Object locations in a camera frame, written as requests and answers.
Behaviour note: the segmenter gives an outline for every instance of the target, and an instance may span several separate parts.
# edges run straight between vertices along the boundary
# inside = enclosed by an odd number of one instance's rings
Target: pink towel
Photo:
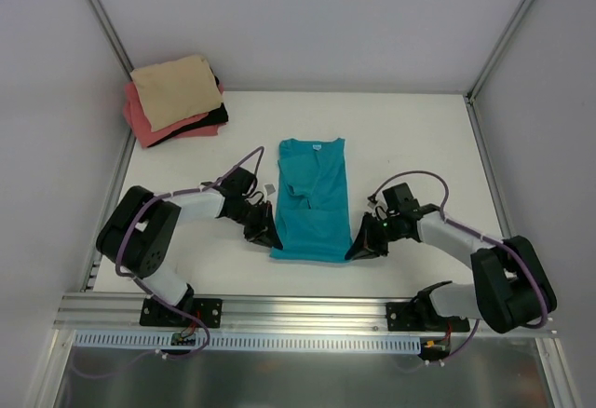
[[[134,83],[130,82],[129,84],[126,84],[124,91],[127,96],[127,103],[124,106],[123,112],[124,118],[129,123],[130,128],[139,140],[139,143],[141,143],[141,147],[143,149],[157,143],[159,140],[165,138],[174,130],[181,129],[188,124],[198,122],[208,115],[208,113],[202,113],[200,115],[187,117],[186,119],[178,121],[171,126],[165,127],[164,129],[151,131],[151,124],[142,111],[141,100],[139,99],[139,93],[137,92]],[[219,125],[216,125],[192,129],[176,135],[174,138],[188,138],[191,136],[215,136],[217,135],[219,127]]]

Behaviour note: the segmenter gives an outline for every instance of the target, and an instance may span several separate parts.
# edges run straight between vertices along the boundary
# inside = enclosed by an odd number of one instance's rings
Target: black mounting bracket
[[[428,322],[416,312],[411,302],[386,303],[387,330],[390,332],[469,332],[469,321],[459,317],[435,317]]]
[[[219,329],[222,320],[222,306],[224,302],[215,298],[193,298],[192,308],[188,310],[205,323],[210,329]],[[139,324],[145,327],[176,327],[184,328],[191,324],[191,320],[181,317],[163,307],[154,299],[145,299],[142,303]]]

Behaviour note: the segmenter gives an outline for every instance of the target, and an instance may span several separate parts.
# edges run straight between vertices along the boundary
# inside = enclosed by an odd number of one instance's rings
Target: wire
[[[199,312],[199,311],[197,311],[197,312],[196,312],[196,317],[197,317],[197,318],[199,318],[199,319],[201,318],[201,314],[200,314],[200,312]],[[184,332],[186,332],[188,329],[190,329],[190,332],[189,332],[189,334],[188,334],[188,335],[183,335],[183,333],[184,333]],[[185,327],[185,328],[183,329],[183,331],[182,331],[182,332],[180,332],[180,337],[181,337],[182,339],[186,339],[186,338],[188,338],[188,337],[192,336],[192,335],[193,335],[193,333],[195,333],[195,330],[196,330],[196,323],[195,323],[195,322],[191,322],[191,323],[188,325],[188,327]]]
[[[383,212],[383,214],[385,215],[385,217],[381,217],[379,215],[379,210],[381,210]],[[375,206],[374,207],[374,215],[376,215],[376,218],[379,220],[385,220],[387,218],[387,211],[385,211],[385,208],[383,208],[382,206]]]
[[[451,334],[452,334],[453,331],[454,330],[451,327],[451,322],[447,321],[447,333],[439,341],[449,340],[449,342],[451,343]]]
[[[156,300],[159,304],[161,304],[163,307],[169,309],[171,312],[180,315],[182,317],[185,317],[189,320],[191,320],[196,326],[200,327],[204,332],[205,332],[205,341],[202,343],[202,345],[192,349],[189,353],[184,354],[184,355],[180,355],[180,356],[174,356],[171,354],[166,354],[163,353],[163,357],[166,357],[170,360],[183,360],[183,359],[188,359],[190,357],[194,357],[198,352],[200,352],[201,350],[203,350],[205,347],[207,347],[210,344],[210,332],[208,327],[205,325],[205,323],[199,318],[196,317],[194,315],[191,315],[189,313],[186,313],[182,310],[180,310],[179,308],[172,306],[170,304],[168,304],[166,301],[164,301],[161,297],[159,297],[158,295],[154,294],[151,289],[149,289],[143,282],[141,279],[137,278],[134,274],[132,273],[127,273],[125,271],[122,271],[122,259],[124,256],[124,251],[126,250],[129,241],[130,241],[130,237],[132,236],[132,233],[134,232],[134,229],[137,226],[137,223],[142,219],[142,217],[145,215],[145,213],[149,210],[149,208],[151,208],[154,204],[156,204],[158,201],[163,200],[165,198],[170,198],[170,197],[175,197],[175,196],[181,196],[181,195],[188,195],[188,194],[196,194],[199,192],[205,192],[209,189],[211,189],[213,186],[216,186],[218,184],[220,184],[223,180],[225,180],[228,176],[230,176],[230,174],[232,174],[236,169],[238,169],[240,166],[242,166],[246,161],[248,161],[249,159],[251,159],[253,156],[255,156],[256,154],[259,154],[259,157],[257,159],[257,164],[254,168],[254,174],[256,175],[256,173],[259,170],[259,166],[261,165],[261,158],[263,157],[263,153],[264,153],[264,147],[261,145],[259,147],[257,147],[256,149],[254,149],[252,152],[250,152],[249,154],[247,154],[246,156],[244,156],[242,159],[240,159],[240,161],[238,161],[238,163],[236,163],[228,172],[226,172],[224,175],[222,175],[220,178],[218,178],[215,182],[211,183],[211,184],[207,184],[206,186],[204,186],[203,188],[190,188],[190,189],[181,189],[179,191],[175,191],[172,193],[167,193],[167,194],[161,194],[159,196],[153,196],[152,198],[149,199],[149,201],[147,201],[144,205],[142,205],[142,207],[139,209],[139,212],[137,212],[135,214],[135,216],[132,218],[132,221],[130,222],[129,227],[127,228],[127,231],[124,235],[124,237],[122,238],[122,243],[120,244],[120,248],[118,249],[118,253],[116,255],[115,258],[115,272],[118,276],[123,277],[123,278],[131,278],[136,284],[137,286],[139,286],[139,288],[141,288],[144,292],[146,292],[147,294],[149,294],[154,300]],[[134,359],[132,359],[131,361],[129,361],[126,365],[124,365],[122,368],[118,369],[117,371],[114,372],[110,372],[107,374],[88,374],[88,373],[84,373],[83,371],[80,371],[76,366],[75,366],[75,349],[74,352],[71,356],[71,365],[70,368],[72,369],[72,371],[83,378],[87,378],[87,379],[91,379],[91,380],[100,380],[103,378],[109,378],[109,377],[113,377],[115,375],[118,375],[120,373],[122,373],[123,371],[126,371],[130,366],[132,366],[133,364],[135,364],[137,361],[139,361],[140,359],[147,357],[149,355],[154,355],[156,354],[158,351],[155,350],[147,350],[144,351],[143,353],[139,354],[138,356],[136,356]]]
[[[428,171],[428,170],[408,170],[406,172],[398,173],[398,174],[393,175],[392,177],[389,177],[388,179],[386,179],[374,191],[374,193],[369,196],[369,201],[376,203],[376,196],[386,185],[388,185],[392,181],[396,180],[397,178],[404,177],[406,175],[429,175],[429,176],[434,177],[437,180],[439,180],[439,182],[442,184],[443,190],[444,190],[443,200],[441,201],[441,203],[439,205],[439,214],[440,214],[440,218],[443,220],[443,222],[445,222],[446,224],[450,224],[451,226],[453,226],[467,234],[470,234],[471,236],[473,236],[475,238],[485,241],[500,250],[503,250],[510,257],[513,258],[513,260],[517,263],[517,265],[520,268],[523,275],[526,277],[526,279],[530,283],[530,287],[532,287],[532,290],[534,291],[536,298],[538,299],[538,303],[540,304],[540,321],[537,324],[525,324],[524,327],[527,327],[528,329],[540,329],[540,328],[544,327],[549,320],[549,310],[547,309],[547,302],[544,298],[544,295],[540,291],[540,288],[538,287],[538,283],[535,281],[534,277],[532,276],[530,269],[523,262],[522,258],[513,249],[511,249],[510,247],[505,245],[502,241],[499,241],[494,238],[488,238],[488,237],[484,236],[481,232],[476,231],[475,229],[470,228],[469,226],[465,226],[464,224],[460,224],[457,221],[447,217],[447,215],[445,214],[445,205],[447,204],[447,199],[449,198],[449,185],[439,174],[437,174],[435,172]],[[447,357],[443,361],[446,361],[447,359],[450,360],[452,357],[459,354],[460,351],[470,343],[470,341],[472,340],[472,338],[478,331],[479,326],[480,326],[480,320],[476,320],[474,327],[472,328],[472,331],[470,332],[466,341],[464,341],[464,343],[462,345],[460,345],[455,351],[453,351],[449,355],[449,357]]]
[[[259,198],[259,200],[257,202],[253,203],[254,205],[258,205],[259,203],[261,203],[264,200],[264,193],[263,193],[263,191],[253,192],[252,195],[248,197],[248,199],[252,199],[252,198],[254,198],[257,195],[261,195],[261,198]]]

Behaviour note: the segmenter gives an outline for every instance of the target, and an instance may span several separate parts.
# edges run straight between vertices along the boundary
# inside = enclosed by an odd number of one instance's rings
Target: white table
[[[277,186],[280,141],[342,137],[353,237],[366,197],[388,176],[412,169],[447,180],[453,217],[500,232],[461,96],[238,91],[224,100],[230,122],[219,136],[135,145],[123,193],[135,184],[157,193],[212,180],[259,145],[266,148],[259,183]],[[441,185],[431,177],[407,182],[421,204],[440,202]],[[240,225],[220,219],[177,227],[166,260],[202,294],[407,297],[441,280],[471,282],[467,268],[432,247],[401,240],[389,249],[388,257],[345,265],[278,261],[246,242]],[[94,290],[139,291],[106,258]]]

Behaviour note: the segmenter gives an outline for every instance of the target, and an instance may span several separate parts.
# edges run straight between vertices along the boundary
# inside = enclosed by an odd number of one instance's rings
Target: shirt tag
[[[273,195],[275,193],[276,193],[276,187],[273,184],[267,183],[264,186],[264,194],[265,194],[265,198],[264,199],[265,200],[268,200],[269,199],[269,196],[271,196],[271,195]]]

